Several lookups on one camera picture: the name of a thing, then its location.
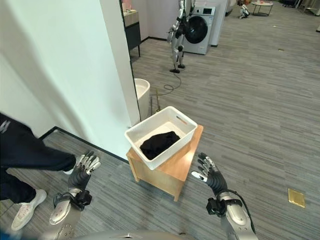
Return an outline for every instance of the person's leg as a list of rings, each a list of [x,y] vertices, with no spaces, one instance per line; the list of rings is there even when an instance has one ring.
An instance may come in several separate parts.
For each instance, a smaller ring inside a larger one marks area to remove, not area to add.
[[[32,218],[35,208],[47,197],[42,189],[34,189],[0,168],[0,200],[10,199],[21,207],[12,222],[11,228],[17,231],[23,228]]]
[[[0,113],[0,124],[1,167],[69,171],[75,166],[74,155],[45,146],[21,122]]]
[[[36,196],[36,190],[29,184],[0,169],[0,200],[10,199],[15,204],[29,203]]]

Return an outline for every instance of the humanoid robot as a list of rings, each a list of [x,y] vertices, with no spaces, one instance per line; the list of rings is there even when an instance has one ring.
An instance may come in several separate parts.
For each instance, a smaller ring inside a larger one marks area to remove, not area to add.
[[[179,69],[184,69],[184,46],[182,45],[184,36],[188,29],[188,19],[194,10],[194,0],[179,0],[179,15],[176,18],[175,24],[169,29],[167,42],[171,43],[172,48],[172,73],[180,73]]]
[[[217,215],[227,233],[228,240],[258,240],[250,212],[243,198],[237,192],[229,190],[227,183],[215,163],[204,153],[199,155],[201,173],[193,171],[192,176],[207,183],[215,198],[208,199],[206,209],[210,215]],[[100,166],[99,158],[93,152],[81,156],[81,162],[74,168],[68,180],[69,191],[54,199],[55,209],[49,220],[49,228],[39,238],[41,240],[67,240],[74,236],[81,211],[91,202],[86,186],[92,172]],[[240,199],[232,198],[229,193]],[[180,235],[156,231],[110,231],[97,232],[77,237],[79,240],[195,240],[188,234]]]

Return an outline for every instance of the floor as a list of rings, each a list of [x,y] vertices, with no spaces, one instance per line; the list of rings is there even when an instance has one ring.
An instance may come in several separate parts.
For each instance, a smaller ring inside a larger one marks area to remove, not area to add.
[[[230,189],[247,202],[260,240],[320,239],[320,18],[284,8],[269,17],[226,17],[217,48],[205,56],[185,54],[181,86],[159,97],[161,108],[174,106],[204,132],[198,151],[216,162]],[[177,86],[168,71],[171,51],[148,39],[131,52],[136,78],[150,82],[151,93]],[[156,100],[153,97],[153,111]],[[92,149],[61,132],[45,143],[79,155]],[[217,217],[206,212],[212,196],[205,184],[188,177],[178,202],[143,181],[135,183],[127,163],[95,150],[102,166],[87,187],[93,201],[82,213],[76,235],[107,230],[149,229],[187,232],[197,240],[224,240]],[[196,169],[196,158],[192,169]],[[10,172],[48,198],[23,229],[38,236],[53,210],[53,196],[67,189],[62,172]],[[306,208],[288,203],[288,188],[305,194]],[[0,225],[6,230],[19,206],[1,201]]]

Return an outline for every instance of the plastic basket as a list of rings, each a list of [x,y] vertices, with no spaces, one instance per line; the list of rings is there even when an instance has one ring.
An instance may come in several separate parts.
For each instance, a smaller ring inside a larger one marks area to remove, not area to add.
[[[168,106],[131,127],[124,135],[148,168],[154,170],[191,141],[197,126],[193,120],[182,112],[173,106]],[[180,139],[154,159],[149,160],[141,151],[140,146],[150,137],[170,131],[174,131]]]

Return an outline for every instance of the brass floor plate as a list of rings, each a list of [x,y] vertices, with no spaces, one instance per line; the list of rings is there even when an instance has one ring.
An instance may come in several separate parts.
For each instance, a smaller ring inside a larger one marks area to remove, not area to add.
[[[302,208],[306,207],[305,195],[301,192],[288,188],[288,201],[289,203],[298,205]]]

